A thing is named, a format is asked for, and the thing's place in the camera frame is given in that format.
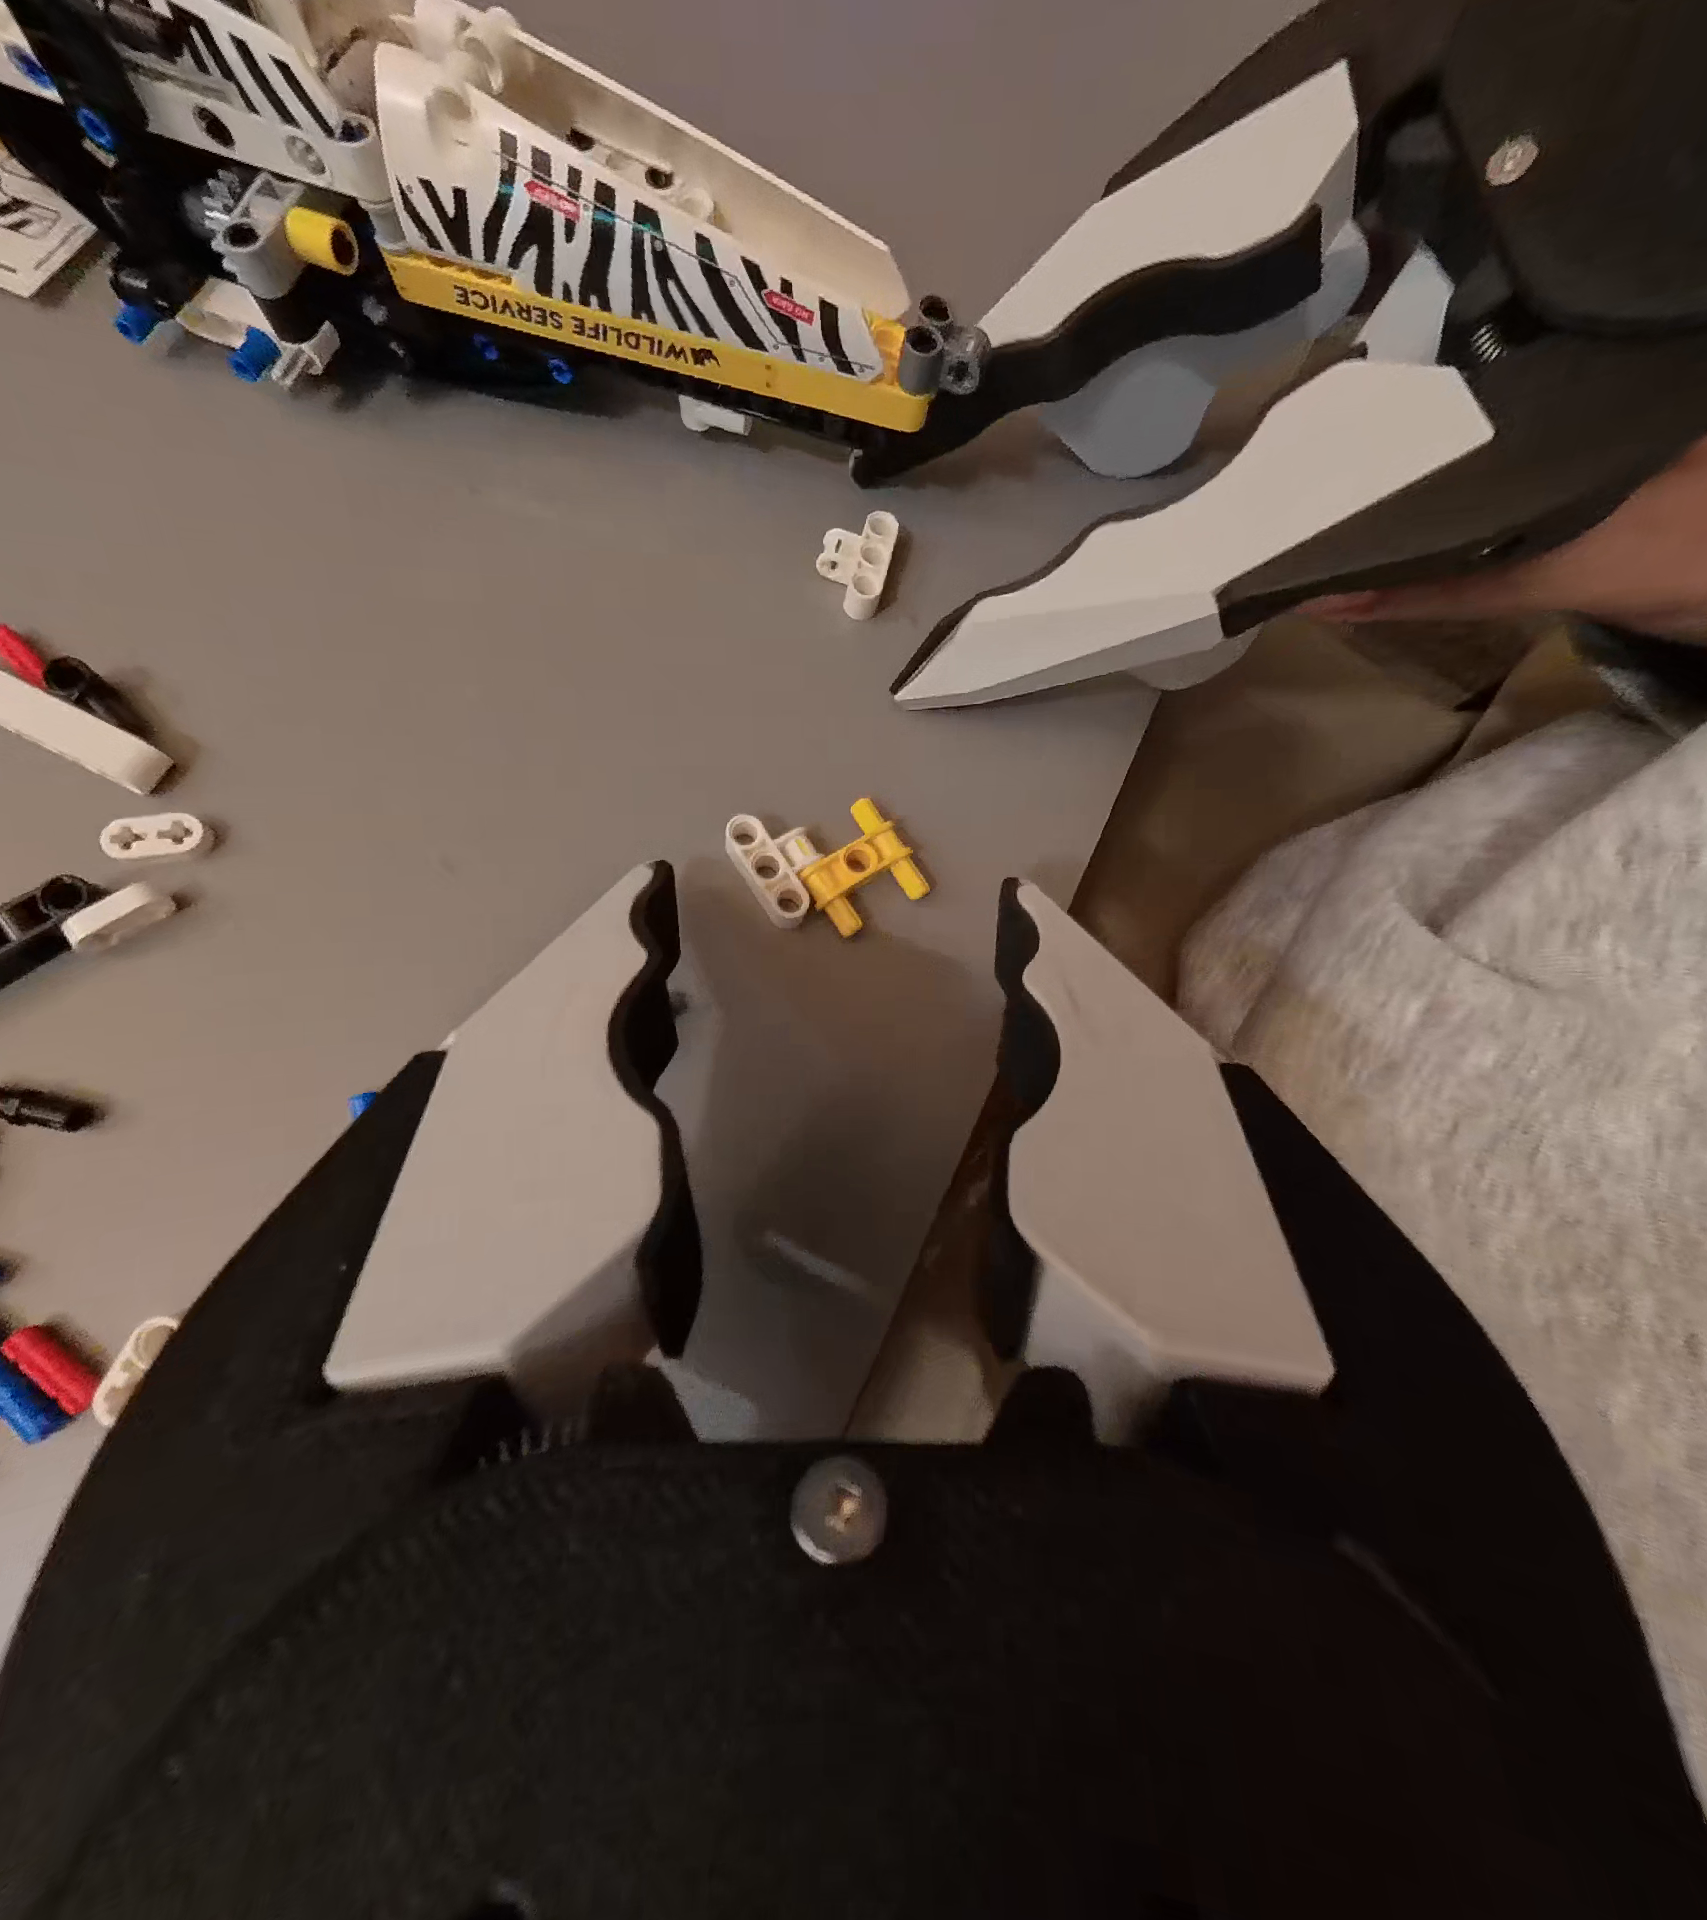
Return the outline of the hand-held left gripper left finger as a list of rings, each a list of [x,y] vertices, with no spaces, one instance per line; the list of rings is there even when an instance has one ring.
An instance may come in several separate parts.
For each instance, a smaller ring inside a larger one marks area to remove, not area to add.
[[[553,1423],[611,1365],[677,1362],[705,1246],[661,1080],[679,1048],[675,866],[621,876],[441,1044],[325,1381],[505,1381]]]

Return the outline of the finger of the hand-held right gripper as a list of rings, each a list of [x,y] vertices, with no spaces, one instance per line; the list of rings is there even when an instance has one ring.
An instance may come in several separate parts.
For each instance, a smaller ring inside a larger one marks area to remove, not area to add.
[[[1106,518],[1042,573],[944,618],[892,698],[982,709],[1210,655],[1236,580],[1492,436],[1458,371],[1348,358],[1274,403],[1196,493]]]
[[[888,486],[1026,413],[1100,477],[1174,469],[1222,387],[1358,298],[1358,142],[1350,62],[1336,61],[1106,193],[952,337],[970,389],[858,451],[856,485]]]

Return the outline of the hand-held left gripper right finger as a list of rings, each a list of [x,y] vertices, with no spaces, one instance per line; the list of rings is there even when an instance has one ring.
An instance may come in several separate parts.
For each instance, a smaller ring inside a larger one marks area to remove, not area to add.
[[[1026,879],[1002,885],[994,974],[996,1357],[1074,1377],[1094,1428],[1148,1428],[1190,1381],[1326,1390],[1334,1357],[1212,1047]]]

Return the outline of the white lego connector piece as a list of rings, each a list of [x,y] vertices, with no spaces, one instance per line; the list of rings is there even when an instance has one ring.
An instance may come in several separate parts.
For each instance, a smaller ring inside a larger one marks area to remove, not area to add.
[[[818,578],[840,589],[846,618],[866,623],[880,613],[900,537],[900,518],[884,509],[870,513],[860,526],[834,526],[822,535]]]
[[[816,910],[804,871],[820,855],[802,829],[776,830],[756,814],[737,814],[725,829],[727,857],[770,924],[794,931]]]

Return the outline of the yellow lego connector piece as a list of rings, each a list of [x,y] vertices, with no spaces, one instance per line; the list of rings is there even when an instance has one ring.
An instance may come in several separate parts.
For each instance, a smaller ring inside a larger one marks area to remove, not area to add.
[[[874,799],[856,799],[852,821],[856,833],[848,843],[796,862],[796,875],[814,908],[848,943],[866,926],[858,900],[876,880],[890,880],[910,903],[932,895],[932,880],[918,865],[916,850]]]

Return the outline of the zebra striped lego plane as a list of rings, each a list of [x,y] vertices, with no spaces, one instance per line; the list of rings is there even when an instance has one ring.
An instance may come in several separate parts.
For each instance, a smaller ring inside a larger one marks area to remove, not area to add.
[[[117,332],[249,384],[589,365],[860,452],[972,378],[864,229],[479,4],[0,4],[0,150],[105,242]]]

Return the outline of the pile of loose lego pieces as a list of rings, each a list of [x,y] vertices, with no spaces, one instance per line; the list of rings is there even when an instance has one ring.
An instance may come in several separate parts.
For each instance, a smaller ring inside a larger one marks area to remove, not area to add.
[[[9,626],[0,626],[0,730],[137,801],[155,801],[177,775],[115,685],[81,660],[39,657]],[[67,956],[121,948],[177,912],[179,900],[149,880],[103,887],[53,875],[0,903],[0,999]],[[0,1330],[0,1427],[21,1443],[69,1428],[97,1403],[99,1383],[57,1334]]]

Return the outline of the person's right hand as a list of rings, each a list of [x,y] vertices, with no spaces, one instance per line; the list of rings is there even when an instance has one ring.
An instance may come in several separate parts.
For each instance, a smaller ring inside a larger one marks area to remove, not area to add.
[[[1707,649],[1707,436],[1582,538],[1468,576],[1322,597],[1342,623],[1580,616]]]

